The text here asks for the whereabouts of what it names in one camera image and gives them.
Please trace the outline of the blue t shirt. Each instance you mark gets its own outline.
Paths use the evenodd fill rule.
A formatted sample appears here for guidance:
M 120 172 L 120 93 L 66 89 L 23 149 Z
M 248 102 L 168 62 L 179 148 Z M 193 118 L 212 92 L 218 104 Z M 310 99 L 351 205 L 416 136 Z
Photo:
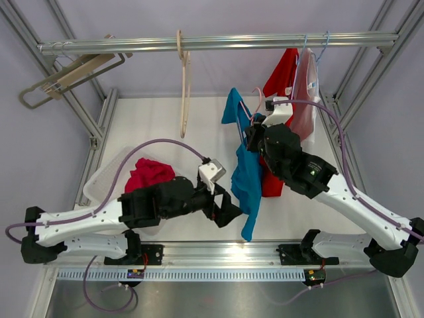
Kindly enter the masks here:
M 247 149 L 245 130 L 250 126 L 252 114 L 236 88 L 232 88 L 227 96 L 225 109 L 221 118 L 223 125 L 235 124 L 240 139 L 236 150 L 237 165 L 231 176 L 231 191 L 239 201 L 239 207 L 247 216 L 241 231 L 241 237 L 252 240 L 256 218 L 262 199 L 262 167 L 259 153 Z

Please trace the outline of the red t shirt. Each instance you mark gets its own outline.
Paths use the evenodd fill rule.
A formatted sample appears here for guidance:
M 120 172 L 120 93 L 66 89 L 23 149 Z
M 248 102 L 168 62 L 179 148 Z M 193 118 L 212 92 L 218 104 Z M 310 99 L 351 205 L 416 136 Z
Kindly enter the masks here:
M 297 48 L 288 48 L 282 55 L 276 68 L 263 87 L 264 97 L 289 97 L 295 80 L 299 52 Z M 275 177 L 260 157 L 262 168 L 262 197 L 279 197 L 282 194 L 284 182 Z

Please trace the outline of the magenta t shirt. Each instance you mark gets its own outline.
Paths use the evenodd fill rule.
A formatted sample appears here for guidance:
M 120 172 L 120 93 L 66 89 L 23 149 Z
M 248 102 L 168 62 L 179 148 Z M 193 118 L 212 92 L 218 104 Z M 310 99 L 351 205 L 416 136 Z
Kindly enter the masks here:
M 130 175 L 125 185 L 125 193 L 168 182 L 176 176 L 170 165 L 147 158 L 140 158 L 135 164 L 135 169 L 130 171 Z

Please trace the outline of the beige plastic hanger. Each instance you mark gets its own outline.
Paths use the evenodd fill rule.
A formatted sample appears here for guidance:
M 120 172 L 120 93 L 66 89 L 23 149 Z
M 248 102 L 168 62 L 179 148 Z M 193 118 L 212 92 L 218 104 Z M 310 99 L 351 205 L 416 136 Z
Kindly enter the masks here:
M 191 97 L 191 54 L 182 48 L 182 31 L 176 33 L 177 52 L 182 63 L 182 98 L 180 113 L 180 137 L 185 138 L 187 131 L 190 97 Z

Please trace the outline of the light blue hanger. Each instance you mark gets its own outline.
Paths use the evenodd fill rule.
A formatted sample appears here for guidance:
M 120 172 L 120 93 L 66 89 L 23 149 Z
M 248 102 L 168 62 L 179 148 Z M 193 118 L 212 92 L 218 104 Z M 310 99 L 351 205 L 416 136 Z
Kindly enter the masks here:
M 298 56 L 297 62 L 296 62 L 295 76 L 294 76 L 294 79 L 293 79 L 292 91 L 291 91 L 291 95 L 290 95 L 291 99 L 293 99 L 295 97 L 295 89 L 296 89 L 297 78 L 298 78 L 298 75 L 299 75 L 301 60 L 303 58 L 303 54 L 305 52 L 305 49 L 307 48 L 307 40 L 308 40 L 308 34 L 306 34 L 304 36 L 303 46 L 300 50 L 298 50 L 299 56 Z

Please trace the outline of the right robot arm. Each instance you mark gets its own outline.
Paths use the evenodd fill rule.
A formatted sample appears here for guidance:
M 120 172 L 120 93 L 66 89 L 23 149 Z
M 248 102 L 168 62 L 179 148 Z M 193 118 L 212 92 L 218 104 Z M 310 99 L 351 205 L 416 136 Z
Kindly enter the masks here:
M 247 149 L 263 157 L 271 173 L 292 191 L 327 205 L 362 230 L 363 235 L 337 235 L 310 230 L 299 254 L 307 263 L 320 258 L 367 262 L 379 272 L 403 277 L 414 265 L 423 242 L 423 220 L 386 209 L 353 187 L 338 170 L 304 152 L 300 137 L 284 124 L 245 128 Z

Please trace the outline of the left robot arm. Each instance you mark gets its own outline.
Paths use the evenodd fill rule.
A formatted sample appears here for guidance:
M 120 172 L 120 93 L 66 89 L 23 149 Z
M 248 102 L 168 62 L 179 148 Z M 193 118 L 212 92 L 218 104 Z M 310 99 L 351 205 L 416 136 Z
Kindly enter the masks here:
M 135 229 L 198 211 L 219 228 L 242 213 L 221 186 L 211 191 L 203 182 L 193 185 L 181 176 L 78 211 L 49 215 L 29 207 L 21 256 L 27 264 L 46 264 L 61 256 L 102 256 L 106 265 L 141 264 L 148 253 Z

